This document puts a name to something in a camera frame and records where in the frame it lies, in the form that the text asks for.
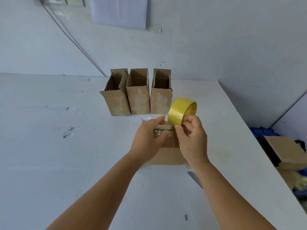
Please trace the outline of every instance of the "black cable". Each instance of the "black cable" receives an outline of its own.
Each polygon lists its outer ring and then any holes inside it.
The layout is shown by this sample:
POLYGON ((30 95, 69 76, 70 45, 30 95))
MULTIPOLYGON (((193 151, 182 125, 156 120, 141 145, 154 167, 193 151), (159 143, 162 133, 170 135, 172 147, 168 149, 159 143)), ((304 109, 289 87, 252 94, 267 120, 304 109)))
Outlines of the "black cable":
POLYGON ((69 37, 68 34, 66 34, 66 32, 62 29, 62 27, 58 24, 58 22, 54 19, 54 17, 52 16, 52 14, 47 10, 47 8, 45 7, 45 5, 42 3, 43 7, 45 8, 45 10, 48 12, 48 14, 50 15, 50 17, 52 17, 52 19, 54 20, 54 22, 58 25, 58 27, 63 31, 63 33, 70 39, 71 42, 73 42, 73 44, 90 60, 90 62, 99 70, 99 72, 102 73, 103 76, 107 77, 104 72, 101 71, 101 69, 94 63, 94 61, 79 47, 78 44, 75 43, 74 40, 72 40, 72 38, 69 37))

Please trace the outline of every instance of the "paper sheet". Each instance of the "paper sheet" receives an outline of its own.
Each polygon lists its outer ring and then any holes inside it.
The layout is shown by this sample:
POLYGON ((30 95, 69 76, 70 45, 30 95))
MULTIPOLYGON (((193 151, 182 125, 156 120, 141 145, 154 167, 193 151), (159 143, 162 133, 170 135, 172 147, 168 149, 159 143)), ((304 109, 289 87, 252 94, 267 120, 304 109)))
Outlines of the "paper sheet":
POLYGON ((90 0, 94 23, 145 30, 147 0, 90 0))

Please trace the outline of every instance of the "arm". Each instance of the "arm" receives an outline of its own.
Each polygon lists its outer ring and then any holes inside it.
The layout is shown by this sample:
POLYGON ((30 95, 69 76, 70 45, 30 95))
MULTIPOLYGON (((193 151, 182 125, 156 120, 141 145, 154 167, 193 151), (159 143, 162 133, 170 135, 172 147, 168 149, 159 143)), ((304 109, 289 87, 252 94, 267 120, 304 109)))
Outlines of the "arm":
POLYGON ((210 163, 207 135, 199 118, 184 116, 183 127, 175 128, 180 150, 200 179, 221 230, 276 230, 210 163))
POLYGON ((130 151, 46 230, 108 229, 132 177, 156 155, 167 139, 168 131, 153 138, 153 129, 158 124, 164 124, 164 119, 165 116, 159 116, 142 123, 130 151))

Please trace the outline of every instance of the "hand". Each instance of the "hand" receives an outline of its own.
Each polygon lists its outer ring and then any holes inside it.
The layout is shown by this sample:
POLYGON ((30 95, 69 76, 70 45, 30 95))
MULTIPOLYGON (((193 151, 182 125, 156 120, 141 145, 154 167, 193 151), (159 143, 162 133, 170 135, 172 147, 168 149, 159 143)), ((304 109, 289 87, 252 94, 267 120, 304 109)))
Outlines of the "hand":
POLYGON ((185 115, 182 126, 176 125, 175 130, 183 157, 190 166, 209 162, 207 155, 207 134, 197 116, 185 115))
POLYGON ((165 115, 162 115, 140 125, 136 131, 131 149, 128 152, 132 158, 140 161, 142 164, 145 164, 157 154, 160 147, 166 141, 169 131, 163 131, 159 137, 154 139, 153 129, 158 126, 158 124, 165 124, 164 119, 165 115))

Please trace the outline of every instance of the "packing tape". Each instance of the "packing tape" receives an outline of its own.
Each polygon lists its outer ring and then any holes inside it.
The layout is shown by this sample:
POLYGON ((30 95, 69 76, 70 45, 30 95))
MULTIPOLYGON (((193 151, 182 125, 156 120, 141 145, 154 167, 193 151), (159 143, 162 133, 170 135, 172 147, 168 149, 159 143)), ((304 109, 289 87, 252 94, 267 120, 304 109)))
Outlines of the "packing tape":
POLYGON ((181 125, 183 116, 195 115, 197 110, 197 102, 186 99, 184 97, 177 98, 172 104, 167 121, 175 126, 181 125))

